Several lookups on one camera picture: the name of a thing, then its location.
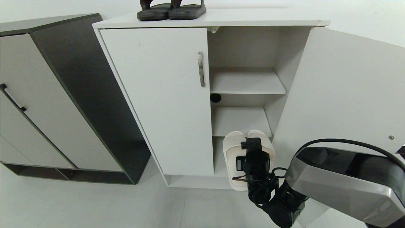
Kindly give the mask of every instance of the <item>white cabinet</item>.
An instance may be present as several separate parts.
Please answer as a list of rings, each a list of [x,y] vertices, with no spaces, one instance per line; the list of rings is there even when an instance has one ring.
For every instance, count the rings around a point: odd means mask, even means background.
[[[213,175],[207,30],[117,29],[101,35],[163,173]]]
[[[395,112],[405,104],[404,49],[324,28],[322,19],[294,9],[211,9],[192,21],[128,14],[93,27],[168,186],[226,189],[221,142],[230,131],[272,138],[276,167],[318,138],[391,152],[405,142],[403,112]]]
[[[405,142],[405,118],[397,111],[405,104],[404,63],[405,48],[313,28],[273,140],[280,165],[286,167],[299,147],[320,138],[357,140],[396,152]]]

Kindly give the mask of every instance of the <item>sandal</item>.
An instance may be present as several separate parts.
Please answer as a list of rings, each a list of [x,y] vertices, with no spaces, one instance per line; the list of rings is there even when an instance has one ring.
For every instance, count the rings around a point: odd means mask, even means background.
[[[151,6],[153,0],[141,0],[142,11],[136,14],[138,20],[143,22],[162,21],[168,19],[168,12],[172,3],[163,3]]]
[[[181,0],[172,0],[173,9],[169,11],[170,20],[193,20],[203,15],[207,9],[204,5],[204,0],[201,0],[201,5],[189,4],[180,6]]]

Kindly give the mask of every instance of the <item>cabinet side panel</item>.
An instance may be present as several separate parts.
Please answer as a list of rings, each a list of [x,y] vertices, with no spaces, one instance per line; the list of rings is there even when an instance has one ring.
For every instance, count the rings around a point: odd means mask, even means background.
[[[100,20],[62,24],[34,32],[33,39],[78,110],[137,182],[150,152],[94,34],[92,23]]]
[[[264,111],[273,134],[276,134],[310,29],[310,26],[286,26],[281,28],[274,59],[274,71],[287,93],[285,95],[267,96],[264,105]]]

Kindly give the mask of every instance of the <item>floor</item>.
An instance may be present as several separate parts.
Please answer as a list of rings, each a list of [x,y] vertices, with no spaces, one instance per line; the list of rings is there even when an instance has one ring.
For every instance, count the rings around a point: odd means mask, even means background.
[[[151,159],[140,183],[112,185],[19,177],[0,167],[4,228],[276,228],[246,192],[167,188]],[[308,228],[366,228],[329,209]],[[295,223],[293,228],[302,228]]]

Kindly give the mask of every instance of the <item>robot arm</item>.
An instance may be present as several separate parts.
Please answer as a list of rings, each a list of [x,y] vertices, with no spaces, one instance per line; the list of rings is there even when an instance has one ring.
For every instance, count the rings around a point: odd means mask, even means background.
[[[274,171],[261,178],[263,159],[247,139],[243,164],[249,198],[281,228],[291,227],[312,198],[366,223],[370,228],[405,227],[405,165],[392,154],[351,140],[315,140],[294,156],[278,188]],[[317,142],[343,142],[371,148],[387,157],[325,147],[307,147]],[[270,200],[269,192],[275,190]]]

